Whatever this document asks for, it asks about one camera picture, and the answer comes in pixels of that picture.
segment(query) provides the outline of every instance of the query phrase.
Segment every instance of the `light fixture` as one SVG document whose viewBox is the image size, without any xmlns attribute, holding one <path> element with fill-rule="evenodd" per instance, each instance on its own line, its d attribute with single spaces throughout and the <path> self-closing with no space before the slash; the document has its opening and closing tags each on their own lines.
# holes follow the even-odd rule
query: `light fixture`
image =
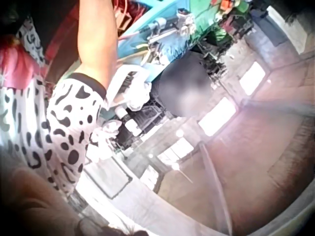
<svg viewBox="0 0 315 236">
<path fill-rule="evenodd" d="M 184 132 L 183 130 L 179 129 L 176 131 L 176 136 L 179 137 L 179 138 L 182 138 L 184 136 Z"/>
<path fill-rule="evenodd" d="M 173 163 L 173 164 L 172 164 L 172 169 L 175 170 L 175 171 L 179 171 L 179 170 L 180 170 L 180 169 L 179 169 L 179 164 L 176 163 L 176 162 Z"/>
</svg>

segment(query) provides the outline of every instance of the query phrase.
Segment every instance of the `person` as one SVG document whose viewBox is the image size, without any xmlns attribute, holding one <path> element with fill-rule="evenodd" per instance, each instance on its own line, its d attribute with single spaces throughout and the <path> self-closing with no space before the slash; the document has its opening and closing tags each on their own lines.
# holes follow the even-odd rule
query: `person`
<svg viewBox="0 0 315 236">
<path fill-rule="evenodd" d="M 21 162 L 18 153 L 1 149 L 1 230 L 25 236 L 148 236 L 100 227 L 78 214 L 49 183 Z"/>
<path fill-rule="evenodd" d="M 0 40 L 0 146 L 9 155 L 17 155 L 64 197 L 79 180 L 116 70 L 115 32 L 111 0 L 80 0 L 78 51 L 82 64 L 57 84 L 47 108 L 38 64 L 14 37 Z"/>
</svg>

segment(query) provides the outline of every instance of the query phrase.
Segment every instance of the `black and white spotted fabric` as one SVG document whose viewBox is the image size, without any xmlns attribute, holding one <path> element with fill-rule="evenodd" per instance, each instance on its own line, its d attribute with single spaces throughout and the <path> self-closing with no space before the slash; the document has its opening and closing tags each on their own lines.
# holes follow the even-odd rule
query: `black and white spotted fabric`
<svg viewBox="0 0 315 236">
<path fill-rule="evenodd" d="M 24 90 L 0 88 L 0 145 L 67 196 L 83 170 L 106 90 L 86 75 L 72 74 L 57 85 L 47 116 L 44 94 L 40 76 Z"/>
<path fill-rule="evenodd" d="M 21 41 L 25 50 L 37 62 L 40 67 L 45 65 L 43 47 L 35 30 L 33 19 L 29 16 L 20 27 L 16 37 Z"/>
</svg>

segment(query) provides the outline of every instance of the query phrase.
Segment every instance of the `bottle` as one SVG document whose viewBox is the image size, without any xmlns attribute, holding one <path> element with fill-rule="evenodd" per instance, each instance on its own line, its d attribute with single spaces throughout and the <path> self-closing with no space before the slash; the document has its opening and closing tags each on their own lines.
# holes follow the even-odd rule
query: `bottle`
<svg viewBox="0 0 315 236">
<path fill-rule="evenodd" d="M 115 113 L 120 121 L 125 125 L 127 130 L 129 130 L 133 134 L 133 136 L 136 137 L 141 134 L 142 130 L 139 129 L 138 124 L 133 119 L 131 119 L 128 112 L 122 106 L 116 107 Z"/>
</svg>

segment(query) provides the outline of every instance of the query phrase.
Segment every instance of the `red object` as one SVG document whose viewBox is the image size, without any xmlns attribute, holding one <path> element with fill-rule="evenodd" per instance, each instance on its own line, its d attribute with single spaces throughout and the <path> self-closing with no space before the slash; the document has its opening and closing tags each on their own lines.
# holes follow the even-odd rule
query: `red object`
<svg viewBox="0 0 315 236">
<path fill-rule="evenodd" d="M 25 89 L 32 78 L 40 74 L 39 65 L 23 45 L 13 41 L 8 43 L 7 39 L 0 40 L 0 67 L 6 88 Z"/>
<path fill-rule="evenodd" d="M 226 11 L 226 10 L 232 8 L 232 7 L 233 7 L 233 2 L 232 2 L 232 0 L 222 0 L 221 6 L 220 6 L 220 9 L 221 9 L 222 11 Z"/>
<path fill-rule="evenodd" d="M 79 4 L 75 5 L 75 7 L 70 11 L 70 13 L 66 16 L 64 21 L 60 24 L 57 32 L 55 33 L 53 39 L 47 47 L 45 53 L 45 59 L 50 63 L 56 56 L 58 49 L 66 37 L 69 29 L 71 29 L 75 24 L 79 22 Z"/>
</svg>

